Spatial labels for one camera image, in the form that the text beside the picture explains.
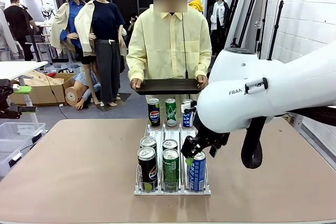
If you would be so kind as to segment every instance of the blue and white can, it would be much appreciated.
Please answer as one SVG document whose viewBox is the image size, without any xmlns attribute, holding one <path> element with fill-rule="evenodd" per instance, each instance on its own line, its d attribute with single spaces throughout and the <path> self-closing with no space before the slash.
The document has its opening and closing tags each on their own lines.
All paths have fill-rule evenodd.
<svg viewBox="0 0 336 224">
<path fill-rule="evenodd" d="M 193 164 L 189 167 L 190 191 L 199 192 L 204 190 L 206 154 L 204 151 L 197 153 Z"/>
<path fill-rule="evenodd" d="M 191 99 L 185 99 L 183 100 L 183 104 L 191 103 L 193 100 Z M 183 113 L 183 127 L 192 127 L 193 126 L 193 113 L 189 112 L 187 114 Z"/>
</svg>

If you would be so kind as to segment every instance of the pepsi can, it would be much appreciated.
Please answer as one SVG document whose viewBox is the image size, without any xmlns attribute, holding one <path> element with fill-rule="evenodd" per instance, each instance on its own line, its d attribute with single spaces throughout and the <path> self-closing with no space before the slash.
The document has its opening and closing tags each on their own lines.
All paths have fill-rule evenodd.
<svg viewBox="0 0 336 224">
<path fill-rule="evenodd" d="M 183 100 L 183 104 L 188 104 L 191 103 L 193 100 L 191 99 L 185 99 Z M 189 113 L 183 113 L 183 127 L 192 127 L 193 126 L 193 112 L 189 112 Z"/>
<path fill-rule="evenodd" d="M 199 192 L 204 190 L 206 154 L 204 151 L 197 153 L 193 163 L 189 167 L 190 191 Z"/>
<path fill-rule="evenodd" d="M 160 126 L 160 103 L 157 98 L 149 99 L 148 102 L 148 118 L 152 127 Z"/>
<path fill-rule="evenodd" d="M 152 147 L 138 150 L 138 164 L 142 190 L 155 191 L 158 186 L 155 150 Z"/>
</svg>

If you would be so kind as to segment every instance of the plastic bin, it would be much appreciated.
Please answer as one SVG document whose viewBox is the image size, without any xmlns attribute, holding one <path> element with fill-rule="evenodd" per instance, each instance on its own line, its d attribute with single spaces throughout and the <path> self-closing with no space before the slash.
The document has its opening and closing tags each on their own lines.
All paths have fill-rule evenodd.
<svg viewBox="0 0 336 224">
<path fill-rule="evenodd" d="M 0 126 L 0 177 L 5 177 L 45 134 L 45 123 L 36 127 L 34 123 L 3 123 Z"/>
<path fill-rule="evenodd" d="M 47 73 L 58 73 L 61 69 L 69 69 L 73 73 L 80 73 L 81 65 L 73 65 L 73 64 L 53 64 L 46 68 Z"/>
</svg>

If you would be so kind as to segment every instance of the blue shirt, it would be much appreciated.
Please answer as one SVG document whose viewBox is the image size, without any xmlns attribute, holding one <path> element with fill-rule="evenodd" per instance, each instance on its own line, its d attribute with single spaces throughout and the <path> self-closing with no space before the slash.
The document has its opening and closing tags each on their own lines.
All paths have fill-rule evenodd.
<svg viewBox="0 0 336 224">
<path fill-rule="evenodd" d="M 92 79 L 93 79 L 93 88 L 95 90 L 95 92 L 101 90 L 101 85 L 100 83 L 98 82 L 97 78 L 96 78 L 96 75 L 91 71 L 91 76 L 92 76 Z M 83 85 L 85 86 L 89 86 L 88 85 L 88 82 L 86 81 L 86 78 L 85 78 L 85 72 L 81 72 L 77 75 L 75 75 L 73 77 L 73 79 L 75 81 L 79 81 L 80 83 L 82 83 Z M 84 98 L 84 100 L 87 100 L 89 98 L 89 96 L 91 95 L 91 90 L 90 89 L 87 89 L 85 91 L 85 93 L 83 94 L 82 98 Z"/>
<path fill-rule="evenodd" d="M 118 41 L 118 28 L 125 25 L 118 7 L 113 3 L 93 1 L 94 11 L 92 27 L 97 39 L 113 39 Z"/>
<path fill-rule="evenodd" d="M 73 0 L 70 0 L 69 1 L 69 6 L 70 6 L 70 12 L 69 12 L 69 31 L 70 33 L 76 33 L 76 27 L 75 27 L 75 18 L 77 17 L 79 11 L 83 8 L 84 4 L 82 2 L 80 2 L 79 5 L 77 5 L 77 3 Z M 65 41 L 67 39 L 67 31 L 63 30 L 61 32 L 61 35 L 60 35 L 60 39 Z M 71 40 L 71 43 L 74 45 L 74 46 L 77 46 L 79 48 L 82 48 L 82 45 L 80 44 L 80 41 L 79 39 L 72 39 Z"/>
</svg>

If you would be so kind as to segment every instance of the hand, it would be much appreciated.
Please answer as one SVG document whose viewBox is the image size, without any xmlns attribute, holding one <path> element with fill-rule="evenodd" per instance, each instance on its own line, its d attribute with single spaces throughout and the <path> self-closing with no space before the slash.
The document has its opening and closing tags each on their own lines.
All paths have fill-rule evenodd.
<svg viewBox="0 0 336 224">
<path fill-rule="evenodd" d="M 68 38 L 68 39 L 78 39 L 79 36 L 78 36 L 77 33 L 72 33 L 72 34 L 68 34 L 68 35 L 67 35 L 67 38 Z"/>
<path fill-rule="evenodd" d="M 125 41 L 124 41 L 124 39 L 122 38 L 122 36 L 119 36 L 119 45 L 120 45 L 121 47 L 126 48 Z"/>
<path fill-rule="evenodd" d="M 197 76 L 197 80 L 198 80 L 198 85 L 197 87 L 199 89 L 204 89 L 206 86 L 208 86 L 209 81 L 208 81 L 208 77 L 207 76 L 203 76 L 203 75 L 199 75 Z"/>
<path fill-rule="evenodd" d="M 131 80 L 131 88 L 137 90 L 141 87 L 142 80 L 134 78 Z"/>
<path fill-rule="evenodd" d="M 80 99 L 80 101 L 77 102 L 77 104 L 76 104 L 76 110 L 81 110 L 81 109 L 83 109 L 84 102 L 85 102 L 84 98 Z"/>
<path fill-rule="evenodd" d="M 90 40 L 95 40 L 95 39 L 96 39 L 95 34 L 89 34 L 89 39 L 90 39 Z"/>
</svg>

